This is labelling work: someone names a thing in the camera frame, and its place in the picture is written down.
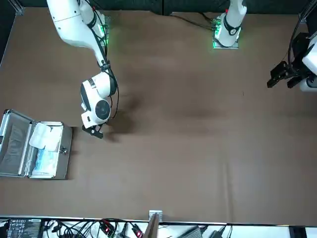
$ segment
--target green led light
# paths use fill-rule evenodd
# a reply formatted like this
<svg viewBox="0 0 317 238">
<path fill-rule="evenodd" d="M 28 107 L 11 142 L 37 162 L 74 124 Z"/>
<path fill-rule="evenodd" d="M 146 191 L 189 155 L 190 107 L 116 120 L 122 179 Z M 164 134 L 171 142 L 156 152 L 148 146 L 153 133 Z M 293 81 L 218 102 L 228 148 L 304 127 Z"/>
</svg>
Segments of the green led light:
<svg viewBox="0 0 317 238">
<path fill-rule="evenodd" d="M 109 43 L 109 29 L 107 28 L 107 26 L 103 27 L 101 25 L 98 25 L 98 29 L 99 29 L 101 35 L 106 35 L 106 44 L 108 44 Z"/>
</svg>

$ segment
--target wire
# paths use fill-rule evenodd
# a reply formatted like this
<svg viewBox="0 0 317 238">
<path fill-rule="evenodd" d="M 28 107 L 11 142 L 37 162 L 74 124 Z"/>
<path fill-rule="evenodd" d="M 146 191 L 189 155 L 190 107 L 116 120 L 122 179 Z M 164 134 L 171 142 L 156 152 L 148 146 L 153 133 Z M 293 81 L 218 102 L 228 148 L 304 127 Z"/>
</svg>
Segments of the wire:
<svg viewBox="0 0 317 238">
<path fill-rule="evenodd" d="M 100 10 L 102 10 L 103 8 L 99 5 L 99 3 L 96 0 L 92 0 L 92 2 L 99 7 Z"/>
<path fill-rule="evenodd" d="M 209 18 L 209 17 L 207 17 L 204 13 L 202 13 L 202 12 L 199 12 L 199 14 L 201 15 L 201 16 L 203 16 L 203 18 L 206 20 L 206 21 L 212 21 L 212 18 Z"/>
<path fill-rule="evenodd" d="M 229 0 L 224 0 L 222 3 L 220 3 L 218 6 L 217 6 L 217 8 L 216 8 L 216 10 L 219 10 L 219 8 L 222 6 L 222 5 L 224 5 L 225 3 L 227 3 Z"/>
<path fill-rule="evenodd" d="M 110 105 L 110 108 L 112 108 L 112 97 L 110 96 L 110 100 L 111 100 L 111 105 Z"/>
<path fill-rule="evenodd" d="M 229 233 L 228 233 L 228 235 L 227 235 L 227 238 L 231 238 L 232 229 L 233 229 L 233 226 L 231 225 L 231 226 L 230 226 L 230 231 L 229 231 Z"/>
<path fill-rule="evenodd" d="M 99 232 L 100 232 L 100 223 L 99 223 L 99 228 L 98 228 L 98 232 L 97 232 L 97 238 L 99 236 Z"/>
<path fill-rule="evenodd" d="M 161 226 L 159 229 L 162 229 L 162 228 L 167 228 L 167 227 L 169 227 L 169 226 Z"/>
<path fill-rule="evenodd" d="M 116 105 L 116 107 L 115 107 L 114 115 L 113 115 L 113 117 L 111 117 L 111 119 L 114 119 L 115 116 L 117 115 L 118 106 L 119 106 L 119 86 L 117 85 L 117 105 Z"/>
<path fill-rule="evenodd" d="M 175 17 L 175 18 L 178 18 L 178 19 L 181 19 L 181 20 L 186 21 L 186 22 L 188 22 L 188 23 L 191 23 L 191 24 L 193 24 L 193 25 L 195 25 L 195 26 L 199 26 L 199 27 L 202 27 L 202 28 L 207 29 L 207 30 L 210 30 L 210 31 L 212 30 L 211 28 L 209 28 L 209 27 L 207 27 L 207 26 L 201 25 L 201 24 L 199 24 L 199 23 L 197 23 L 197 22 L 195 22 L 195 21 L 188 20 L 188 19 L 183 18 L 183 17 L 181 17 L 181 16 L 172 15 L 172 14 L 171 14 L 170 16 Z"/>
</svg>

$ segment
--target connector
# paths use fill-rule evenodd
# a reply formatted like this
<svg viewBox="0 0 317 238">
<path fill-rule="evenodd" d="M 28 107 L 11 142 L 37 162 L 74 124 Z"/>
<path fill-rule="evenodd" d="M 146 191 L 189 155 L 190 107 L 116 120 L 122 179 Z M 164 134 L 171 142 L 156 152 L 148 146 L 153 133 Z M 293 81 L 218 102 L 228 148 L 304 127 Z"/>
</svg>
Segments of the connector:
<svg viewBox="0 0 317 238">
<path fill-rule="evenodd" d="M 143 237 L 143 232 L 141 231 L 141 229 L 138 227 L 137 224 L 132 224 L 132 231 L 136 235 L 137 238 Z"/>
<path fill-rule="evenodd" d="M 128 223 L 125 223 L 122 231 L 117 236 L 118 238 L 126 238 L 127 226 L 128 226 Z"/>
<path fill-rule="evenodd" d="M 208 226 L 204 226 L 200 228 L 200 232 L 203 234 L 208 229 Z"/>
<path fill-rule="evenodd" d="M 226 226 L 221 227 L 219 231 L 213 231 L 209 238 L 222 238 L 224 229 L 226 229 Z"/>
</svg>

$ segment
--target black cable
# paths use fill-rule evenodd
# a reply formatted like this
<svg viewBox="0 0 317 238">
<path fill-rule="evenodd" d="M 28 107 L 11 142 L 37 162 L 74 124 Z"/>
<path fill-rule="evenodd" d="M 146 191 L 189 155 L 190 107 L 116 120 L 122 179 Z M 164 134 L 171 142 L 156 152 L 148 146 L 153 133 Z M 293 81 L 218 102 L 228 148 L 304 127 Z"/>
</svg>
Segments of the black cable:
<svg viewBox="0 0 317 238">
<path fill-rule="evenodd" d="M 195 22 L 195 21 L 188 20 L 188 19 L 183 18 L 183 17 L 181 17 L 181 16 L 172 15 L 172 14 L 171 14 L 170 16 L 175 17 L 175 18 L 178 18 L 178 19 L 181 19 L 181 20 L 186 21 L 186 22 L 188 22 L 188 23 L 191 23 L 191 24 L 193 24 L 193 25 L 195 25 L 195 26 L 199 26 L 199 27 L 202 27 L 202 28 L 207 29 L 207 30 L 210 30 L 210 31 L 212 30 L 211 28 L 209 28 L 209 27 L 207 27 L 207 26 L 201 25 L 201 24 L 199 24 L 199 23 L 197 23 L 197 22 Z"/>
<path fill-rule="evenodd" d="M 203 12 L 199 12 L 199 14 L 203 16 L 206 21 L 212 21 L 212 18 L 207 17 Z"/>
<path fill-rule="evenodd" d="M 231 226 L 230 226 L 230 231 L 229 231 L 229 233 L 228 233 L 228 235 L 227 235 L 227 238 L 231 238 L 232 229 L 233 229 L 233 226 L 231 225 Z"/>
<path fill-rule="evenodd" d="M 118 227 L 118 222 L 115 222 L 114 233 L 112 235 L 112 238 L 114 238 L 114 236 L 115 236 L 115 232 L 117 231 L 117 227 Z"/>
<path fill-rule="evenodd" d="M 294 42 L 298 27 L 299 27 L 300 23 L 302 22 L 303 18 L 306 16 L 306 14 L 308 14 L 310 12 L 312 7 L 314 7 L 314 1 L 310 1 L 304 6 L 304 8 L 300 14 L 300 17 L 298 19 L 298 22 L 294 28 L 294 31 L 293 31 L 293 34 L 292 34 L 292 37 L 291 37 L 291 40 L 289 43 L 289 47 L 288 47 L 288 56 L 287 56 L 288 66 L 292 70 L 292 72 L 296 75 L 299 75 L 299 73 L 293 68 L 292 60 L 291 60 L 291 50 L 292 50 L 293 42 Z"/>
<path fill-rule="evenodd" d="M 96 5 L 97 7 L 99 7 L 100 10 L 102 10 L 103 8 L 99 5 L 99 3 L 96 0 L 92 0 L 94 2 L 94 5 Z"/>
<path fill-rule="evenodd" d="M 100 223 L 99 223 L 99 228 L 98 228 L 98 232 L 97 232 L 97 238 L 99 236 L 99 232 L 100 232 Z"/>
<path fill-rule="evenodd" d="M 217 8 L 216 8 L 216 10 L 219 10 L 219 8 L 222 6 L 222 5 L 224 5 L 225 3 L 227 3 L 229 0 L 224 0 L 222 3 L 220 3 L 218 6 L 217 6 Z"/>
<path fill-rule="evenodd" d="M 116 107 L 115 107 L 114 115 L 113 115 L 113 117 L 111 117 L 111 119 L 114 119 L 115 116 L 117 115 L 118 105 L 119 105 L 119 86 L 117 85 L 117 105 L 116 105 Z"/>
<path fill-rule="evenodd" d="M 159 229 L 162 229 L 162 228 L 167 228 L 167 227 L 169 227 L 169 226 L 161 226 Z"/>
<path fill-rule="evenodd" d="M 113 104 L 113 102 L 112 102 L 112 96 L 110 96 L 110 101 L 111 101 L 110 108 L 112 108 L 112 104 Z"/>
</svg>

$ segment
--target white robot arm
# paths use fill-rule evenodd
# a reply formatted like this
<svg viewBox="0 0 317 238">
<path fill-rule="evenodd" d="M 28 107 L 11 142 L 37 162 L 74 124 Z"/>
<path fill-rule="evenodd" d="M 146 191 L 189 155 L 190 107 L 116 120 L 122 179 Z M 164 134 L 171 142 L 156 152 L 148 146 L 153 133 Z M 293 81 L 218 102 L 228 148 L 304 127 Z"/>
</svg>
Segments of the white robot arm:
<svg viewBox="0 0 317 238">
<path fill-rule="evenodd" d="M 110 117 L 105 99 L 117 90 L 117 81 L 106 58 L 106 33 L 103 15 L 91 8 L 88 0 L 47 0 L 55 28 L 66 43 L 94 51 L 101 72 L 81 84 L 83 129 L 100 137 L 97 125 Z"/>
<path fill-rule="evenodd" d="M 247 7 L 242 3 L 243 0 L 230 0 L 228 13 L 218 17 L 220 28 L 214 37 L 223 47 L 233 46 L 239 38 L 241 23 L 247 13 Z"/>
</svg>

